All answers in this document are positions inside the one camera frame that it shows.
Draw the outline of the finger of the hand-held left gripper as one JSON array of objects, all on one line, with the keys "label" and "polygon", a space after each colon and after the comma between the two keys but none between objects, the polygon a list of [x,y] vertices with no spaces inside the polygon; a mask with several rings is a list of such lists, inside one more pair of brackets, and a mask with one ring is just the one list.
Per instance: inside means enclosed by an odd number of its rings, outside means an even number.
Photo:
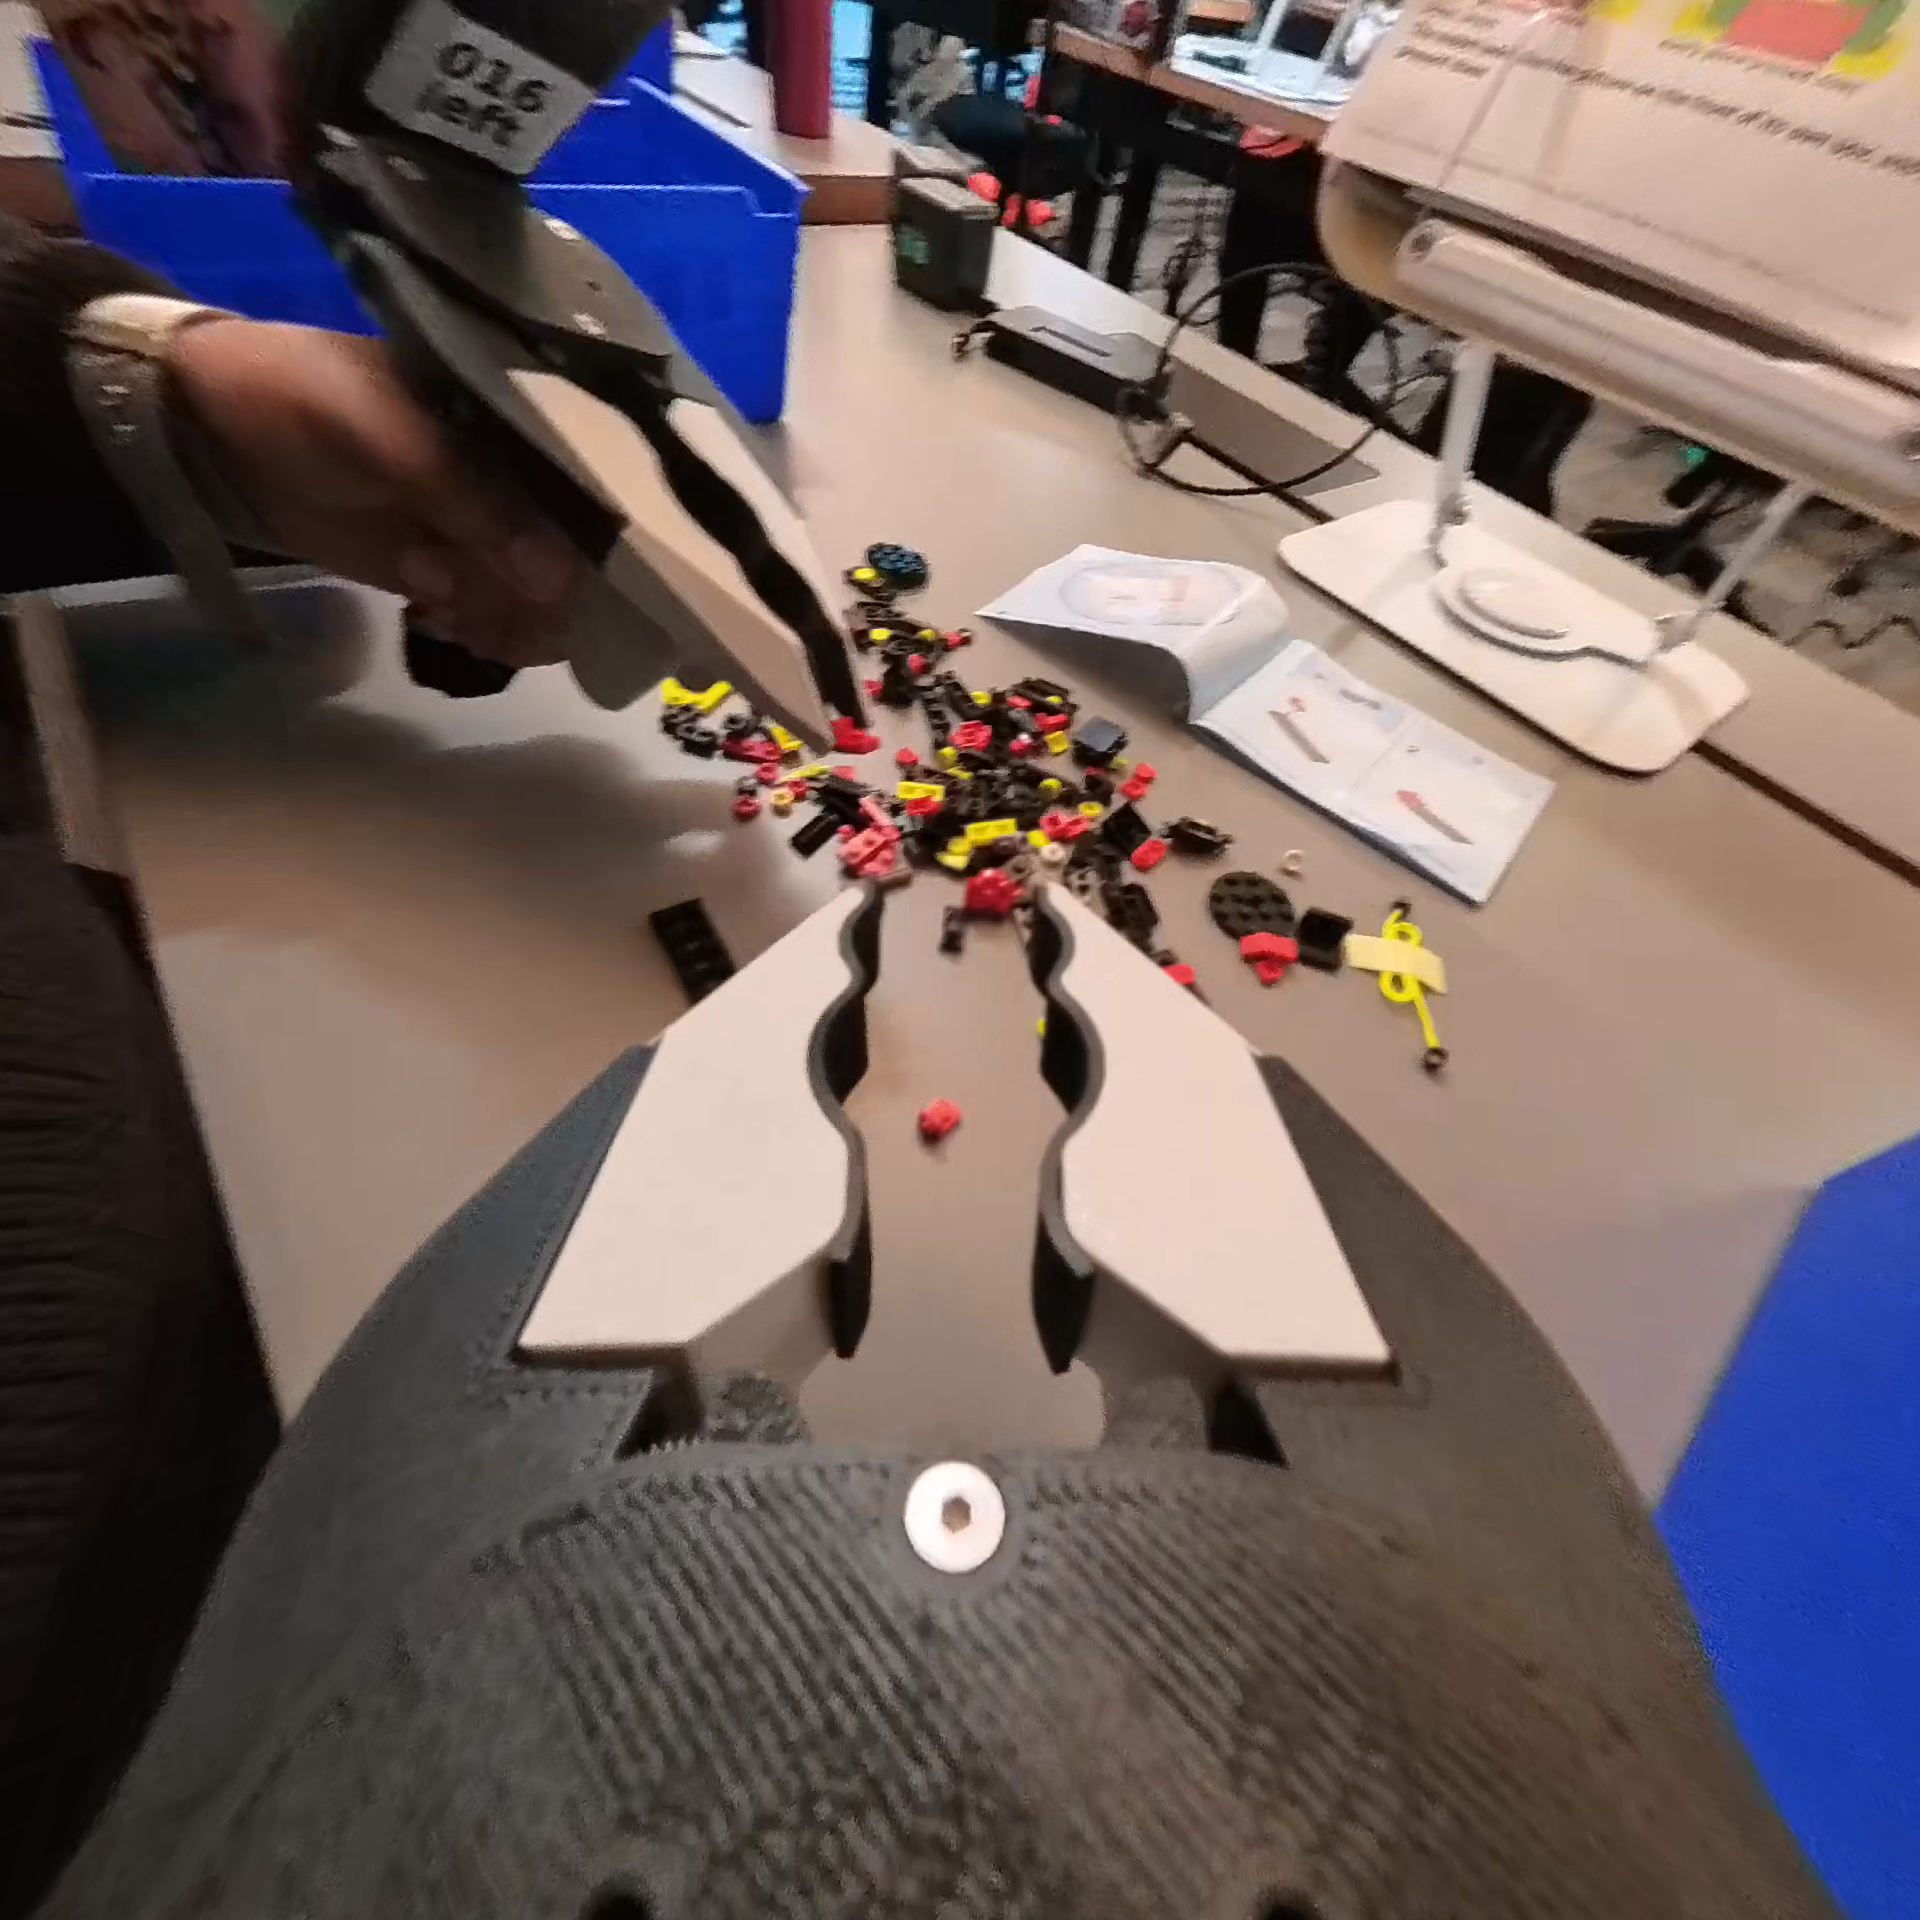
[{"label": "finger of the hand-held left gripper", "polygon": [[[539,453],[613,522],[562,645],[581,691],[604,708],[624,708],[668,677],[692,686],[725,681],[808,746],[825,749],[831,725],[795,645],[755,605],[660,465],[661,410],[637,422],[563,373],[515,373],[514,391]],[[675,396],[721,407],[778,483],[755,433],[706,374],[674,373],[664,404]]]},{"label": "finger of the hand-held left gripper", "polygon": [[866,725],[838,591],[799,513],[721,407],[672,396],[660,413],[660,466],[695,527],[731,560],[755,607],[797,650],[825,725]]}]

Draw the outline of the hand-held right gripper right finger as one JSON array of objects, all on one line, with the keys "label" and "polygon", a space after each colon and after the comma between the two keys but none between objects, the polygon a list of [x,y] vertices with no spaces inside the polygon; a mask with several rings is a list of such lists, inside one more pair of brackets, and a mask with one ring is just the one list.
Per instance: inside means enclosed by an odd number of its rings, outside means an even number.
[{"label": "hand-held right gripper right finger", "polygon": [[1106,1422],[1163,1394],[1388,1386],[1393,1351],[1264,1055],[1061,885],[1031,902],[1038,1073],[1029,1310]]}]

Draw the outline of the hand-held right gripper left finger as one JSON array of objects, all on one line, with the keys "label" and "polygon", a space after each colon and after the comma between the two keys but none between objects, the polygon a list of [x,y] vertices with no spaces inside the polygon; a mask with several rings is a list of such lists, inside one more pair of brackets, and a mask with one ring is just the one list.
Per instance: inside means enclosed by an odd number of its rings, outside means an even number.
[{"label": "hand-held right gripper left finger", "polygon": [[873,885],[841,889],[641,1051],[517,1361],[797,1388],[853,1358],[873,1257],[847,1100],[870,1065],[881,918]]}]

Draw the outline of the pile of lego pieces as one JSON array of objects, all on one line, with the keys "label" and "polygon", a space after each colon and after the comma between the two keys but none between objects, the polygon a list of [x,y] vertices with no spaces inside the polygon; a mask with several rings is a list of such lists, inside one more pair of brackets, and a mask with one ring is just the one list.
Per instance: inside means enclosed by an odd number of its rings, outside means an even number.
[{"label": "pile of lego pieces", "polygon": [[1115,725],[1067,684],[1021,674],[972,684],[976,633],[927,619],[931,571],[901,543],[871,543],[846,569],[844,633],[864,668],[879,752],[841,759],[727,682],[664,681],[665,742],[731,775],[731,819],[778,826],[797,860],[827,863],[851,887],[901,890],[938,878],[951,890],[938,946],[958,954],[972,924],[1029,917],[1044,885],[1061,885],[1188,995],[1195,969],[1168,946],[1149,876],[1174,857],[1221,852],[1205,823],[1168,826],[1144,808],[1158,773]]}]

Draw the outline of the person's left forearm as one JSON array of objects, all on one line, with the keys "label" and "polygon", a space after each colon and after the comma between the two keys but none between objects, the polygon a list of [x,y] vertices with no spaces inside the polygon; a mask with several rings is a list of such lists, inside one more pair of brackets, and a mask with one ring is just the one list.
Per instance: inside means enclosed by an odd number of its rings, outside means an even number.
[{"label": "person's left forearm", "polygon": [[107,473],[68,377],[68,326],[119,295],[172,297],[142,267],[2,217],[2,597],[174,571]]}]

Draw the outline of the long black lego plate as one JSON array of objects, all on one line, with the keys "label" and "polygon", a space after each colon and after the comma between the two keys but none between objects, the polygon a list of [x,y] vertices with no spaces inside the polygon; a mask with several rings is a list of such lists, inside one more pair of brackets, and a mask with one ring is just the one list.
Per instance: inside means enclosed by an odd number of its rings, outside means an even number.
[{"label": "long black lego plate", "polygon": [[653,909],[645,926],[686,1004],[706,1002],[736,977],[738,963],[706,900],[693,897]]}]

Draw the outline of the lego instruction booklet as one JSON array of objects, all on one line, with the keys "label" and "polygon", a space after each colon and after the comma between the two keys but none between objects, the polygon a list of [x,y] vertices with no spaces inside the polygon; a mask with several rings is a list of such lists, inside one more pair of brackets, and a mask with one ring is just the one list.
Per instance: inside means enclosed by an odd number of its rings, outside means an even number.
[{"label": "lego instruction booklet", "polygon": [[1556,794],[1300,636],[1274,582],[1233,562],[1084,543],[978,612],[1135,659],[1188,733],[1464,905],[1494,897]]}]

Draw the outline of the person's left hand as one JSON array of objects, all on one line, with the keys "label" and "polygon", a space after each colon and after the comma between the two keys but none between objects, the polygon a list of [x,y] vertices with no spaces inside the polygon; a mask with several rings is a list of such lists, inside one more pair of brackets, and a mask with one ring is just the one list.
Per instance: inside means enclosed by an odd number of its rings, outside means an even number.
[{"label": "person's left hand", "polygon": [[581,555],[410,395],[382,343],[217,319],[175,335],[164,364],[273,550],[406,600],[478,659],[563,659]]}]

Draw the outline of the blue storage bin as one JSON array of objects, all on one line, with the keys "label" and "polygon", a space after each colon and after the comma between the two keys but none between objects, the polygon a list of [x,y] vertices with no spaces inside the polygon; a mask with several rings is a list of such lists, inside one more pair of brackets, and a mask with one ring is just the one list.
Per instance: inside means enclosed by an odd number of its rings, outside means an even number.
[{"label": "blue storage bin", "polygon": [[121,170],[52,43],[31,36],[26,46],[66,197],[90,243],[164,279],[184,298],[250,320],[378,330],[283,180]]},{"label": "blue storage bin", "polygon": [[782,419],[808,186],[683,99],[674,27],[538,163],[534,202],[658,308],[752,424]]},{"label": "blue storage bin", "polygon": [[1918,1140],[1798,1216],[1656,1506],[1739,1741],[1844,1916],[1918,1914]]}]

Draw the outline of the black box device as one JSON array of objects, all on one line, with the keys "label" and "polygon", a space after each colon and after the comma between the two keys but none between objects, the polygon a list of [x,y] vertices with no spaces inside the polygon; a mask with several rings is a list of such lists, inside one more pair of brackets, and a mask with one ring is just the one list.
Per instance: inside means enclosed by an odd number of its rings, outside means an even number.
[{"label": "black box device", "polygon": [[893,185],[889,215],[898,291],[945,315],[978,313],[987,297],[995,206],[965,178],[920,175]]}]

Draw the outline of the black flat device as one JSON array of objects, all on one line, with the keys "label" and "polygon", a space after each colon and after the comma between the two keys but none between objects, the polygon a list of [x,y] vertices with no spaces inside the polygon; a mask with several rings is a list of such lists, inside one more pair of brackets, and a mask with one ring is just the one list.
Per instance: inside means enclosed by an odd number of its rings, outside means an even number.
[{"label": "black flat device", "polygon": [[1117,421],[1161,421],[1168,374],[1159,348],[1135,332],[1098,330],[1035,305],[982,319],[980,346],[995,364]]}]

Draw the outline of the dark red bottle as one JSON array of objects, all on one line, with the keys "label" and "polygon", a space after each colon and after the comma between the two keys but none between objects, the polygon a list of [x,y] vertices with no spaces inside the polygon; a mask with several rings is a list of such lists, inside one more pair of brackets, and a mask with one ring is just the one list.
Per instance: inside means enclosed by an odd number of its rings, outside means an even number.
[{"label": "dark red bottle", "polygon": [[831,135],[834,2],[765,4],[765,73],[773,127],[786,139],[825,142]]}]

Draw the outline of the white display stand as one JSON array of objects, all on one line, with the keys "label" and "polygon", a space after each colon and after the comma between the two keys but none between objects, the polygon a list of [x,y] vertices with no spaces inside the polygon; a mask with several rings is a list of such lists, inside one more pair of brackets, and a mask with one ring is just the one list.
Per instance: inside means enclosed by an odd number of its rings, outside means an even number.
[{"label": "white display stand", "polygon": [[[1629,279],[1560,236],[1332,158],[1322,245],[1356,291],[1458,339],[1427,502],[1388,498],[1277,544],[1310,589],[1596,767],[1651,777],[1748,697],[1700,646],[1800,506],[1915,531],[1915,377]],[[1500,360],[1711,445],[1779,489],[1705,597],[1647,615],[1476,520]]]}]

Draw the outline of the person's black sweater torso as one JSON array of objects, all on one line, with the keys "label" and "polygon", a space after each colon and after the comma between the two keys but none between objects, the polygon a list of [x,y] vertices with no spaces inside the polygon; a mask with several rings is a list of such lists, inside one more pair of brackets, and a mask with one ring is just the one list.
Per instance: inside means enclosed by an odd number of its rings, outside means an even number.
[{"label": "person's black sweater torso", "polygon": [[126,887],[2,850],[2,1914],[117,1788],[280,1415]]}]

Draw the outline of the printed instruction board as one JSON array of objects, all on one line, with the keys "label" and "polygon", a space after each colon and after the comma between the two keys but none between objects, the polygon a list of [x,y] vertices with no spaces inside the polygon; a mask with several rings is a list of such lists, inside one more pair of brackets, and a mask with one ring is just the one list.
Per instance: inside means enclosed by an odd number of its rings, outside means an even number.
[{"label": "printed instruction board", "polygon": [[1324,153],[1915,388],[1915,4],[1405,4]]}]

